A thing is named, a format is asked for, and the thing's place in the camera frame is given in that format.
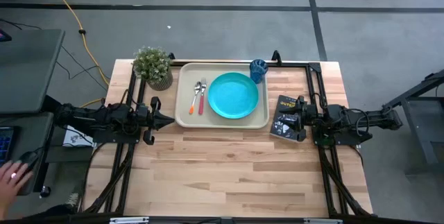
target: gray floor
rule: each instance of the gray floor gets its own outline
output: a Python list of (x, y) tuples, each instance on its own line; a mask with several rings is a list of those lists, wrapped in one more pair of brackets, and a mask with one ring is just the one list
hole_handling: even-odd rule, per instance
[[(0, 2), (60, 3), (60, 0)], [(68, 0), (70, 3), (145, 5), (309, 6), (308, 0)], [(439, 8), (443, 0), (316, 0), (318, 6)], [(91, 51), (111, 75), (116, 58), (131, 58), (140, 46), (162, 46), (177, 58), (269, 58), (274, 49), (285, 60), (319, 60), (310, 12), (100, 11), (78, 10)], [(0, 9), (0, 18), (66, 31), (64, 46), (85, 67), (92, 62), (83, 49), (78, 26), (67, 10)], [(444, 67), (444, 14), (328, 13), (319, 14), (327, 59), (339, 61), (350, 107), (376, 110), (383, 103)], [(11, 34), (15, 29), (1, 24)], [(81, 71), (66, 53), (59, 62), (72, 74)], [(99, 80), (96, 71), (92, 72)], [(81, 105), (105, 96), (89, 76), (67, 80), (57, 67), (49, 94), (61, 102)], [(405, 124), (401, 109), (398, 112)], [(442, 223), (442, 178), (407, 178), (404, 171), (424, 163), (408, 126), (372, 129), (363, 144), (364, 168), (374, 212), (389, 218)], [(19, 199), (11, 214), (27, 215), (66, 198), (82, 164), (51, 168), (50, 198)]]

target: blue glass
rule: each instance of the blue glass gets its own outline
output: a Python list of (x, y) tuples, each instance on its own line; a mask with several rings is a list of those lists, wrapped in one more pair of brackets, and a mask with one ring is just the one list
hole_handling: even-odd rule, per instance
[(256, 84), (262, 82), (267, 71), (268, 65), (263, 60), (253, 60), (250, 63), (250, 78)]

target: turquoise plate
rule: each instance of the turquoise plate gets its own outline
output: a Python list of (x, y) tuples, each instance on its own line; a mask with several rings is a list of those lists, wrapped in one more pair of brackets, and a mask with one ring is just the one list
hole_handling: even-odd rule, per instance
[(255, 110), (259, 102), (256, 84), (247, 76), (230, 72), (217, 77), (208, 90), (208, 103), (222, 117), (240, 119)]

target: book cover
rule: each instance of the book cover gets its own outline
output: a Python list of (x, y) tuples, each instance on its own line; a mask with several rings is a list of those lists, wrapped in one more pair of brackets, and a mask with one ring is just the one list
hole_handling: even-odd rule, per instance
[(296, 99), (288, 96), (279, 95), (279, 99), (277, 101), (278, 102), (276, 105), (275, 116), (273, 117), (273, 123), (271, 124), (270, 134), (276, 137), (288, 139), (289, 141), (296, 141), (298, 133), (290, 129), (289, 126), (286, 126), (280, 121), (283, 119), (289, 121), (296, 120), (295, 115), (283, 114), (280, 112), (280, 110), (294, 107), (294, 105), (296, 104)]

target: plant pot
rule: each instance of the plant pot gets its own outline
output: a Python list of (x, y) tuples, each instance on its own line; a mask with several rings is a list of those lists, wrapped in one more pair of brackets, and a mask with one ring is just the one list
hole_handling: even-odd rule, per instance
[(157, 91), (162, 91), (162, 90), (168, 89), (173, 84), (173, 74), (171, 73), (171, 69), (168, 70), (168, 73), (166, 74), (165, 77), (163, 77), (161, 79), (160, 82), (156, 82), (156, 83), (146, 82), (146, 83), (151, 87), (151, 89), (154, 89)]

